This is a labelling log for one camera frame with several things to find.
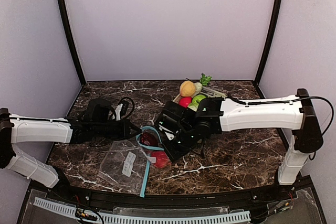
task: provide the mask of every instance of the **marble surface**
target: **marble surface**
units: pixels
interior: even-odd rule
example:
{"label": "marble surface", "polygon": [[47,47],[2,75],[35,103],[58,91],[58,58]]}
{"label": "marble surface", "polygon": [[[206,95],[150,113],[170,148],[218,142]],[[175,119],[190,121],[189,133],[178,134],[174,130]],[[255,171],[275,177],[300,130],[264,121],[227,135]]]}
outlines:
{"label": "marble surface", "polygon": [[[164,104],[178,94],[182,81],[90,82],[82,89],[70,116],[83,111],[89,100],[102,97],[114,104],[125,96],[135,101],[131,121],[153,125]],[[250,81],[212,81],[209,86],[240,99],[259,98]],[[100,163],[112,143],[96,138],[79,145],[56,144],[48,164],[61,168],[72,185],[125,192],[98,177]],[[190,152],[171,169],[151,167],[146,194],[204,194],[272,184],[286,150],[275,129],[246,129],[213,135],[205,142],[205,158]]]}

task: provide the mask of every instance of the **plastic bag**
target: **plastic bag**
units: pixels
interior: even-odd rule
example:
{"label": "plastic bag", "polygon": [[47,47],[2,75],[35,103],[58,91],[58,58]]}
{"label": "plastic bag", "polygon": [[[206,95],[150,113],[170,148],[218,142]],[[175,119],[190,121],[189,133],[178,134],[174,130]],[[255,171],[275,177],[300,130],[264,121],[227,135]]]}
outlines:
{"label": "plastic bag", "polygon": [[100,164],[98,176],[130,194],[144,197],[150,162],[136,141],[114,141]]}
{"label": "plastic bag", "polygon": [[[144,126],[141,128],[142,133],[150,133],[157,139],[158,143],[161,142],[160,135],[158,131],[151,126]],[[147,146],[140,143],[141,134],[136,136],[138,144],[142,147],[142,152],[146,156],[149,162],[158,169],[171,167],[172,162],[168,158],[167,154],[164,152],[164,149],[156,146]]]}

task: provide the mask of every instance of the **black metal pole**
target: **black metal pole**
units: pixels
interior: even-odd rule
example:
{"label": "black metal pole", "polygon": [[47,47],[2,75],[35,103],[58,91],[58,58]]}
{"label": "black metal pole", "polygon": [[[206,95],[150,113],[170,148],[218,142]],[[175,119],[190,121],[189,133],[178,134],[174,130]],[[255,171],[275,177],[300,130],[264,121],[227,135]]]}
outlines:
{"label": "black metal pole", "polygon": [[261,60],[259,63],[258,71],[255,77],[255,82],[257,83],[257,85],[259,85],[261,81],[261,77],[264,73],[265,65],[267,62],[268,54],[271,49],[275,28],[277,26],[280,5],[281,5],[281,0],[274,0],[273,11],[272,11],[271,21],[270,21],[269,28],[268,28],[266,42],[265,42],[263,53],[261,55]]}
{"label": "black metal pole", "polygon": [[58,1],[59,12],[61,14],[61,18],[62,18],[62,22],[63,22],[64,32],[65,32],[65,35],[67,37],[71,57],[72,57],[72,60],[74,62],[73,64],[75,65],[75,69],[76,69],[78,78],[80,80],[80,83],[81,83],[82,86],[84,86],[86,84],[86,80],[85,80],[85,76],[84,76],[82,67],[80,65],[80,61],[79,61],[78,54],[77,54],[77,51],[76,51],[74,38],[72,36],[65,0],[57,0],[57,1]]}

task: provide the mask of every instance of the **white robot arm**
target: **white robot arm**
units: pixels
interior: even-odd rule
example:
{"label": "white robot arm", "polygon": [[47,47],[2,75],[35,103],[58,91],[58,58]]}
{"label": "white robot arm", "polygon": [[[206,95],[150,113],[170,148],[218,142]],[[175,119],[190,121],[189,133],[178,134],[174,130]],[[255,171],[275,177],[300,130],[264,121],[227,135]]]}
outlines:
{"label": "white robot arm", "polygon": [[291,129],[293,135],[277,177],[278,184],[287,186],[295,182],[308,156],[323,144],[311,99],[306,89],[276,99],[209,98],[199,103],[196,112],[168,102],[156,126],[168,137],[163,146],[172,161],[211,134],[250,128]]}
{"label": "white robot arm", "polygon": [[13,170],[27,179],[36,180],[48,188],[53,188],[60,180],[61,171],[24,153],[16,144],[21,142],[79,144],[91,140],[94,135],[103,135],[111,139],[130,138],[139,134],[141,130],[128,119],[121,118],[122,108],[126,104],[124,100],[115,110],[104,99],[91,100],[82,118],[77,119],[28,118],[10,114],[8,109],[0,109],[0,168]]}

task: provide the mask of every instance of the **white label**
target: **white label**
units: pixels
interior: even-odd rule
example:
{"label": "white label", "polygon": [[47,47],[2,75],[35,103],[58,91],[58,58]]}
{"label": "white label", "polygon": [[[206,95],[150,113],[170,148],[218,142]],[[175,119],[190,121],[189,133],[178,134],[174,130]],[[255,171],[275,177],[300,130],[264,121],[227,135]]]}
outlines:
{"label": "white label", "polygon": [[127,157],[125,159],[124,167],[122,168],[123,175],[127,177],[131,177],[133,163],[135,161],[136,155],[132,152],[128,152]]}
{"label": "white label", "polygon": [[146,154],[146,152],[144,152],[142,149],[141,149],[141,152],[143,153],[143,155],[145,155],[145,157],[148,159],[149,162],[151,162],[152,164],[155,164],[155,163],[156,163],[156,157],[148,156],[148,155]]}

